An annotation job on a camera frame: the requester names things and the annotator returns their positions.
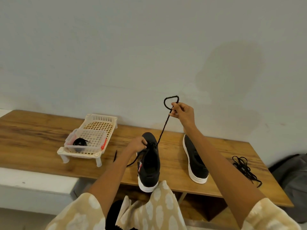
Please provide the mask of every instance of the wooden bench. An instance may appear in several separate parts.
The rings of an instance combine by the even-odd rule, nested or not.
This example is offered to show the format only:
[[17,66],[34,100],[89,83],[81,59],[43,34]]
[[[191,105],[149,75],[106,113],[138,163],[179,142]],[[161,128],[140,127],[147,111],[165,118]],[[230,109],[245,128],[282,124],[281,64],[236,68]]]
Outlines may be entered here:
[[[64,164],[56,152],[63,146],[68,134],[78,128],[82,122],[82,119],[77,118],[21,110],[6,114],[0,118],[0,167],[97,179],[113,162],[115,151],[120,153],[131,139],[146,131],[150,131],[158,139],[161,133],[156,129],[119,124],[113,132],[105,154],[101,157],[101,167],[97,167],[93,159],[82,158],[71,158],[69,163]],[[205,184],[197,184],[190,179],[188,159],[182,147],[182,139],[182,133],[171,131],[163,133],[159,143],[161,162],[159,180],[166,180],[178,197],[182,214],[188,225],[200,226],[203,223],[204,227],[213,228],[216,225],[221,228],[238,229],[231,212],[228,208],[225,209],[225,202],[212,177],[209,176]],[[293,206],[249,143],[211,137],[208,137],[208,140],[230,162],[234,155],[246,157],[251,171],[263,182],[260,190],[273,203],[279,206]],[[136,163],[126,169],[122,184],[138,185]],[[142,199],[146,196],[148,198],[148,194],[142,193],[138,187],[121,187],[118,196],[123,193],[128,194],[130,198]]]

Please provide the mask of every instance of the sleeve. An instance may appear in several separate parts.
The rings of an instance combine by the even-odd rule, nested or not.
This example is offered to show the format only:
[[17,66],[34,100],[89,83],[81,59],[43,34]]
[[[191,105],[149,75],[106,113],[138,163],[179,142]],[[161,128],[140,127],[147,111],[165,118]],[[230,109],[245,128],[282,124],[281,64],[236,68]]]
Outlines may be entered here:
[[264,198],[253,207],[243,222],[242,230],[301,230],[287,213]]
[[61,211],[46,230],[104,230],[106,219],[94,195],[83,193]]

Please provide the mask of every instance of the wooden tabletop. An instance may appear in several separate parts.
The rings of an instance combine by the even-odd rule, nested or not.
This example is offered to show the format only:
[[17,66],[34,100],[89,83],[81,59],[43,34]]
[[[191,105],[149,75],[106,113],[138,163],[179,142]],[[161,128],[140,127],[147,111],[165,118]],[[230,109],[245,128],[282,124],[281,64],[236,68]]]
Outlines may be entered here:
[[[94,159],[71,158],[64,164],[56,153],[66,137],[83,123],[83,119],[14,110],[0,118],[0,167],[57,174],[70,177],[98,178],[113,162],[115,151],[121,152],[136,136],[150,131],[159,138],[161,130],[118,125],[105,153],[102,166]],[[183,134],[165,131],[159,143],[160,181],[166,180],[173,191],[222,197],[212,177],[205,184],[193,182],[188,175],[188,159],[182,147]],[[208,137],[223,156],[244,156],[251,172],[263,182],[260,190],[276,205],[293,206],[262,160],[247,142]],[[128,167],[123,184],[138,185],[136,163]]]

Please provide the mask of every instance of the shoelace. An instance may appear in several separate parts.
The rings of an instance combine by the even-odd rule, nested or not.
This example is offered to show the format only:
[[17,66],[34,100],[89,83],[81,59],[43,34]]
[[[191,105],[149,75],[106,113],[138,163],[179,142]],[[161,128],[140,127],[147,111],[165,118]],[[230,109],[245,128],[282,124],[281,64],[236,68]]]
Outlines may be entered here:
[[[164,106],[165,106],[167,109],[170,110],[169,113],[172,112],[172,109],[169,108],[169,107],[166,105],[165,101],[168,100],[168,99],[174,98],[174,97],[177,98],[176,103],[178,103],[178,102],[179,102],[179,97],[178,97],[177,95],[176,95],[176,96],[172,96],[172,97],[167,97],[167,98],[164,99]],[[159,144],[159,142],[160,142],[160,139],[161,139],[161,137],[162,137],[162,134],[163,134],[163,132],[164,132],[165,126],[166,126],[166,124],[167,124],[167,122],[168,122],[168,120],[169,120],[169,117],[170,117],[170,115],[167,116],[166,122],[165,122],[165,124],[164,124],[163,129],[162,129],[162,132],[161,132],[161,135],[160,135],[160,137],[159,137],[159,140],[158,140],[157,145],[156,145],[155,143],[148,143],[148,144],[147,144],[147,148],[144,149],[144,150],[142,150],[142,151],[140,151],[140,153],[136,156],[136,158],[134,159],[134,161],[133,161],[132,163],[130,163],[129,165],[127,165],[127,167],[131,166],[134,162],[136,162],[136,160],[137,160],[141,155],[143,155],[144,152],[149,151],[149,150],[150,150],[151,148],[153,148],[153,147],[157,148],[157,146],[158,146],[158,144]],[[117,150],[116,150],[116,152],[115,152],[115,156],[114,156],[113,162],[114,162],[115,159],[116,159],[116,155],[117,155]]]
[[257,186],[259,188],[262,185],[262,182],[257,179],[256,175],[251,172],[251,168],[248,167],[248,160],[245,157],[237,157],[233,156],[232,160],[234,161],[233,165],[249,180],[251,180],[252,183],[253,181],[259,182],[260,184]]

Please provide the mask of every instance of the white sole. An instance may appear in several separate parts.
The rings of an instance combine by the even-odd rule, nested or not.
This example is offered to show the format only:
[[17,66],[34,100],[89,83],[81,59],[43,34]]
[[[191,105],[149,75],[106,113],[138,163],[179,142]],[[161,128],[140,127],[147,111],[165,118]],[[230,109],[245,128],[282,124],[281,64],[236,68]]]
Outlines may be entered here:
[[196,176],[193,174],[193,172],[192,172],[192,170],[191,170],[191,167],[190,167],[190,157],[189,157],[189,154],[188,154],[188,151],[187,151],[187,147],[185,146],[185,135],[183,136],[182,145],[183,145],[183,149],[185,150],[185,154],[187,155],[188,161],[189,161],[189,162],[188,162],[188,170],[189,170],[189,176],[190,176],[190,178],[192,179],[193,182],[196,182],[196,183],[198,183],[198,184],[204,184],[204,183],[206,183],[208,177],[206,177],[206,178],[198,178],[198,177],[196,177]]
[[146,193],[150,193],[153,192],[154,189],[158,186],[159,181],[157,182],[156,185],[154,185],[153,187],[146,187],[142,184],[140,177],[138,176],[138,186],[140,187],[141,191],[146,192]]

